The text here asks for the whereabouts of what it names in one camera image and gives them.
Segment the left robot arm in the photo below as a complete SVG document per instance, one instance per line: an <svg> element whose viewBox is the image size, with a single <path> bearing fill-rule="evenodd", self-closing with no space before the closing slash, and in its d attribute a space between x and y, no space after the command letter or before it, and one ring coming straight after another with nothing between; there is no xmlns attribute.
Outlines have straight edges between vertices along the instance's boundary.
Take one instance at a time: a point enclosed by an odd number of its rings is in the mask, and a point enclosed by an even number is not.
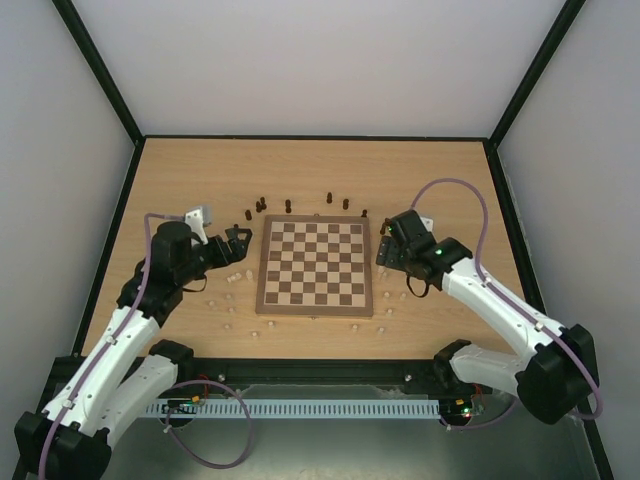
<svg viewBox="0 0 640 480"><path fill-rule="evenodd" d="M197 385L194 352L170 340L132 366L183 300L188 284L243 260L252 232L207 236L194 214L160 216L146 227L145 256L122 287L106 328L66 385L14 427L20 456L41 479L99 479L129 427L161 394Z"/></svg>

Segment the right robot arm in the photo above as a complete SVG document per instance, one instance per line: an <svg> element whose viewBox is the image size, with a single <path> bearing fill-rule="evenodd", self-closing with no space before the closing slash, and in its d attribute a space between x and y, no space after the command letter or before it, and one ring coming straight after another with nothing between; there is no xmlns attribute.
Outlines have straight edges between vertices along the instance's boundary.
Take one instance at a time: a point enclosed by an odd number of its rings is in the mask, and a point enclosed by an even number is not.
<svg viewBox="0 0 640 480"><path fill-rule="evenodd" d="M439 351L436 379L445 390L480 384L517 398L555 424L599 385L595 343L581 325L566 327L527 304L458 240L437 241L432 221L407 210L384 221L376 263L420 280L471 309L512 348L489 351L458 340Z"/></svg>

